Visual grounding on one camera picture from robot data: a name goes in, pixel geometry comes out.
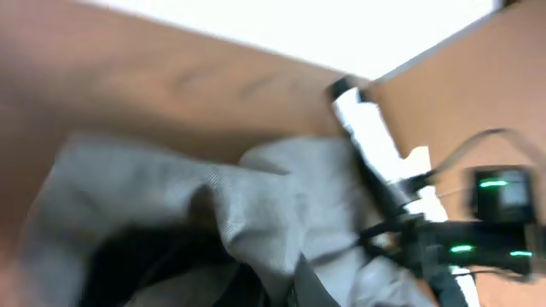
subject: green led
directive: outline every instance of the green led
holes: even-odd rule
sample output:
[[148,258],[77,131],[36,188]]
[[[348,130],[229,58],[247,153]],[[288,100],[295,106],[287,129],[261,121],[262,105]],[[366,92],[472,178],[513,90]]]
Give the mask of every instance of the green led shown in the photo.
[[481,188],[488,188],[488,187],[503,187],[505,185],[508,185],[508,182],[505,182],[504,180],[491,180],[491,181],[484,181],[479,184]]
[[471,252],[473,249],[473,246],[453,246],[451,252]]
[[512,257],[532,257],[532,252],[513,251],[513,252],[510,252],[510,256],[512,256]]

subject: brown surface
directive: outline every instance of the brown surface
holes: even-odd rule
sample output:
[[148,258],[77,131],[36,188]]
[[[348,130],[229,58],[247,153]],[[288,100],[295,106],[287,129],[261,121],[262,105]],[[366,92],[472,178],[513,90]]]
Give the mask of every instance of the brown surface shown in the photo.
[[[433,165],[472,134],[513,127],[546,151],[546,1],[527,1],[498,14],[419,65],[377,85],[375,95],[404,153],[428,145]],[[499,136],[471,151],[439,183],[454,219],[462,207],[462,170],[472,165],[531,164]],[[485,306],[546,306],[541,286],[478,278]]]
[[0,250],[67,134],[106,130],[236,162],[289,135],[338,135],[341,74],[59,0],[0,0]]

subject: white wall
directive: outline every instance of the white wall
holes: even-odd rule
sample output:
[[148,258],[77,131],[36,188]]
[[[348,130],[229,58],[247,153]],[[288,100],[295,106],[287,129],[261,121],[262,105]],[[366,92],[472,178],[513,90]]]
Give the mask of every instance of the white wall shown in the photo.
[[492,11],[494,0],[90,0],[378,78]]

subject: gray fabric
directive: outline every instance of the gray fabric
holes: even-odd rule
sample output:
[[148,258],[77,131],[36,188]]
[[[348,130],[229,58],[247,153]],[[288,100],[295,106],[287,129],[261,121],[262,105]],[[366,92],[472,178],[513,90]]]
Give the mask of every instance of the gray fabric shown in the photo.
[[[239,166],[217,165],[141,143],[74,137],[36,199],[20,259],[46,306],[73,306],[90,252],[106,235],[128,223],[183,221],[192,194],[206,185],[226,249],[253,267],[274,305],[286,299],[300,253],[341,306],[392,297],[431,305],[410,279],[360,282],[367,258],[351,244],[380,219],[351,155],[345,140],[298,138],[254,148]],[[402,271],[380,266],[385,280]]]

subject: crumpled fabric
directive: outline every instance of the crumpled fabric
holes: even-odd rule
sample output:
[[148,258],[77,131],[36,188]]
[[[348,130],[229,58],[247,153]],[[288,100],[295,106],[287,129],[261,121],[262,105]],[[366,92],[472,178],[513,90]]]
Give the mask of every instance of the crumpled fabric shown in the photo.
[[[285,302],[303,253],[340,306],[433,306],[409,272],[387,259],[366,265],[370,259],[353,246],[380,216],[352,155],[344,139],[294,138],[253,148],[239,165],[220,165],[145,143],[75,136],[29,213],[20,262],[45,306],[74,306],[86,261],[104,238],[127,224],[183,221],[192,195],[207,186],[225,248],[252,266],[273,305]],[[154,297],[144,294],[147,302]],[[153,306],[186,305],[173,301],[162,297]]]

